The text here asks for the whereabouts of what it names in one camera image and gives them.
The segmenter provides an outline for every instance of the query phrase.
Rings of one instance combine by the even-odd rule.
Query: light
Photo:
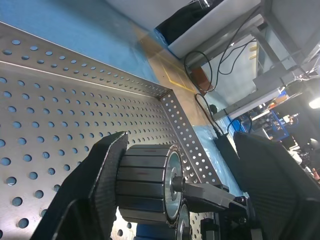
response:
[[[311,102],[309,102],[309,106],[312,109],[318,109],[320,108],[320,97],[312,100]]]

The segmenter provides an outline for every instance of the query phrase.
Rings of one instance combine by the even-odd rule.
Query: perforated metal sheet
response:
[[[63,180],[87,156],[94,143],[115,132],[128,131],[129,146],[177,144],[183,155],[187,181],[204,182],[197,177],[201,172],[197,169],[196,174],[193,166],[198,159],[204,159],[205,163],[209,160],[174,93],[168,93],[169,89],[4,24],[0,24],[0,36],[2,239],[29,239]],[[62,66],[68,70],[50,67],[60,61],[59,57],[53,58],[54,61],[49,58],[56,53],[69,61]],[[38,63],[39,59],[44,59],[44,63]],[[104,75],[104,80],[70,72],[74,71],[75,64],[71,60],[105,69],[104,72],[92,70],[97,77]],[[174,100],[180,115],[172,117],[165,100],[155,98],[164,93],[170,94],[167,97]],[[176,134],[180,131],[179,124],[192,135],[188,141]],[[193,149],[198,154],[196,158],[190,152]],[[132,239],[135,230],[136,225],[128,224],[117,212],[112,238]]]

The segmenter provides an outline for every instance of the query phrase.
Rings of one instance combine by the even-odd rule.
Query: blue floor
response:
[[[131,21],[104,0],[1,0],[0,21],[148,81],[159,82]],[[149,36],[167,47],[158,32],[150,32]],[[210,103],[223,107],[219,96],[208,98]],[[220,124],[226,132],[229,120]],[[222,183],[229,186],[232,194],[242,195],[213,142],[215,135],[211,128],[195,126],[194,130]]]

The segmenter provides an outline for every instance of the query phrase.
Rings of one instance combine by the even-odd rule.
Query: perforated metal tray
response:
[[[176,144],[188,182],[220,180],[172,90],[0,23],[0,236],[29,239],[63,180],[101,137]],[[200,219],[191,214],[195,238]],[[119,212],[113,239],[136,225]]]

